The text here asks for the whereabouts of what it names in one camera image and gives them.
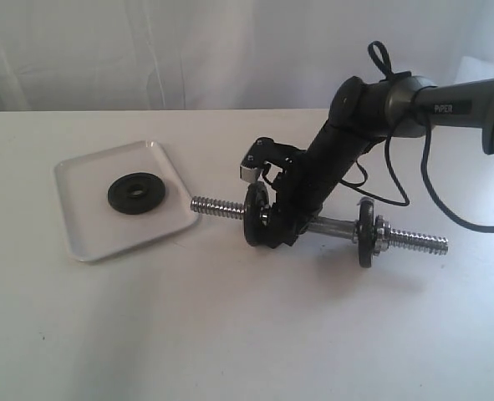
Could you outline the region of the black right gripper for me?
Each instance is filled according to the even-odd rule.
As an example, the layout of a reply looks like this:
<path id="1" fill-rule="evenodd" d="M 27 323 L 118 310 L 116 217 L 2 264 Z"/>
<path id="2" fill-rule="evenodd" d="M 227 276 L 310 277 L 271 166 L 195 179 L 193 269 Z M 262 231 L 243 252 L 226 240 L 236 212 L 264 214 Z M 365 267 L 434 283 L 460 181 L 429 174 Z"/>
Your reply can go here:
<path id="1" fill-rule="evenodd" d="M 272 182 L 272 205 L 246 205 L 246 241 L 250 246 L 277 247 L 274 228 L 284 228 L 283 243 L 293 246 L 323 209 L 323 203 L 345 175 L 345 157 L 336 148 L 300 150 L 276 145 L 271 163 L 282 169 Z"/>

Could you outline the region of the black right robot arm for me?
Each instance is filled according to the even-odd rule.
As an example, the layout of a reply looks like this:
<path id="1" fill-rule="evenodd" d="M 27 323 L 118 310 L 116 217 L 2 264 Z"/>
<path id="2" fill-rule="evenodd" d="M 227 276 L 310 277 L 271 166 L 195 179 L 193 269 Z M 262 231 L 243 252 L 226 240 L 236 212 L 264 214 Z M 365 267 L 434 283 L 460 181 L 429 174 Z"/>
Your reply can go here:
<path id="1" fill-rule="evenodd" d="M 494 79 L 440 87 L 408 72 L 375 84 L 346 80 L 307 149 L 261 137 L 245 154 L 247 243 L 291 246 L 360 156 L 395 137 L 429 140 L 436 126 L 479 129 L 494 156 Z"/>

